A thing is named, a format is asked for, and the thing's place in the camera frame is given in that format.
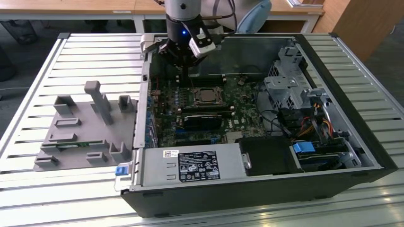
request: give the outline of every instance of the gray 3d-printed holder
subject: gray 3d-printed holder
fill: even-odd
[[[56,114],[35,171],[116,166],[132,158],[137,102],[129,96],[108,101],[99,81],[88,81],[84,91],[93,102],[76,103],[59,96]]]

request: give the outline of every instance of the green circuit board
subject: green circuit board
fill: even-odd
[[[256,94],[256,82],[237,84],[239,76],[227,77],[227,83],[221,87],[179,88],[172,81],[163,81],[160,92],[153,96],[155,118],[159,147],[175,147],[192,145],[204,141],[209,144],[228,143],[228,132],[237,132],[243,137],[259,137],[265,135],[265,128],[256,112],[253,96]],[[235,114],[223,118],[221,127],[211,131],[185,131],[177,121],[179,106],[195,104],[195,91],[197,89],[216,89],[221,91],[221,104],[235,107]]]

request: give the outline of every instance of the blue latch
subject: blue latch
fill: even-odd
[[[115,176],[125,176],[129,174],[128,172],[129,167],[128,166],[117,166],[115,170]]]
[[[311,142],[299,142],[293,144],[293,149],[296,153],[316,152],[316,149]]]

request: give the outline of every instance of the power supply label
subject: power supply label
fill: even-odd
[[[216,151],[179,153],[179,180],[181,182],[220,179]]]

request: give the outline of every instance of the metal workbench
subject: metal workbench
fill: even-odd
[[[83,86],[99,80],[109,100],[123,94],[139,96],[140,34],[72,34],[56,41],[0,141],[0,226],[340,227],[404,222],[404,110],[339,38],[305,37],[399,171],[331,199],[168,218],[139,217],[113,189],[115,167],[32,171],[56,95],[72,94],[76,102],[89,101]]]

